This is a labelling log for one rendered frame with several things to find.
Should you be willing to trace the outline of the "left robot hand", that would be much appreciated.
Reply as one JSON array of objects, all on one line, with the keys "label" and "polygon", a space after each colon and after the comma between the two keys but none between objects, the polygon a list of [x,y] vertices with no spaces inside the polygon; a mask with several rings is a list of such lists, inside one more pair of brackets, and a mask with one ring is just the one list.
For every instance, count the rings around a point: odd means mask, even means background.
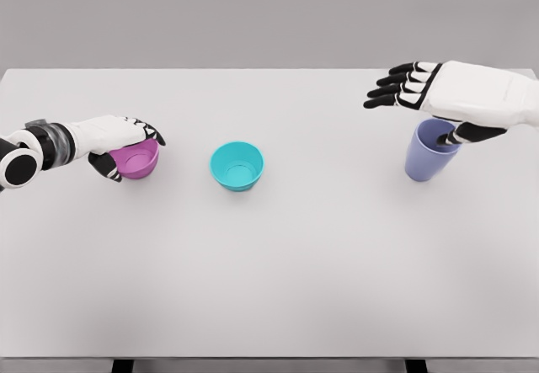
[{"label": "left robot hand", "polygon": [[84,120],[73,127],[77,143],[76,159],[86,157],[90,165],[102,176],[115,182],[122,177],[111,151],[148,140],[160,146],[166,142],[161,133],[145,121],[133,117],[104,115]]}]

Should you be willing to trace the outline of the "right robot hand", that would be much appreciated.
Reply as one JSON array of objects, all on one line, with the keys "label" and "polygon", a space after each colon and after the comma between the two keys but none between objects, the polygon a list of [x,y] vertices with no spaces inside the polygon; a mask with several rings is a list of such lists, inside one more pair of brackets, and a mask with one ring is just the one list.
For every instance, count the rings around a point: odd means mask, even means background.
[{"label": "right robot hand", "polygon": [[456,127],[436,138],[438,147],[501,136],[523,120],[523,79],[512,72],[459,61],[414,61],[376,81],[363,107],[424,111]]}]

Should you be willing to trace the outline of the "pink bowl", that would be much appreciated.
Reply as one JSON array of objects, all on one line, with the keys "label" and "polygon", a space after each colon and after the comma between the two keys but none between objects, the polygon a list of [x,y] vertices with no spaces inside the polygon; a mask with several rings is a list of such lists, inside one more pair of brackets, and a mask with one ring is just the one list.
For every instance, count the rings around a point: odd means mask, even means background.
[{"label": "pink bowl", "polygon": [[115,160],[121,177],[128,179],[143,179],[153,172],[159,159],[159,144],[156,140],[148,139],[113,150],[110,156]]}]

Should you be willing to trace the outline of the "lavender cup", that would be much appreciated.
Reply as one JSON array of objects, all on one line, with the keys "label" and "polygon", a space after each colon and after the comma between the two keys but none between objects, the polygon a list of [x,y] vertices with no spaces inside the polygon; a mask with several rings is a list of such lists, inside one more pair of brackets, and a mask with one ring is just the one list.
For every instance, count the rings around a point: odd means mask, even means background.
[{"label": "lavender cup", "polygon": [[431,118],[418,123],[405,159],[405,173],[414,181],[426,182],[438,174],[458,153],[459,145],[439,146],[437,139],[455,126],[447,120]]}]

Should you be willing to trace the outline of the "teal bowl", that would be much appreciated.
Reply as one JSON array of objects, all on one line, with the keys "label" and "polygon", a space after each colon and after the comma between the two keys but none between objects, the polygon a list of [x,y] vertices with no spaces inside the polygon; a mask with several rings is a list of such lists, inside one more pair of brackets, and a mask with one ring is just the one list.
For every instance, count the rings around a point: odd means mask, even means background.
[{"label": "teal bowl", "polygon": [[262,152],[246,141],[230,141],[211,155],[209,169],[219,185],[232,192],[243,192],[258,183],[265,161]]}]

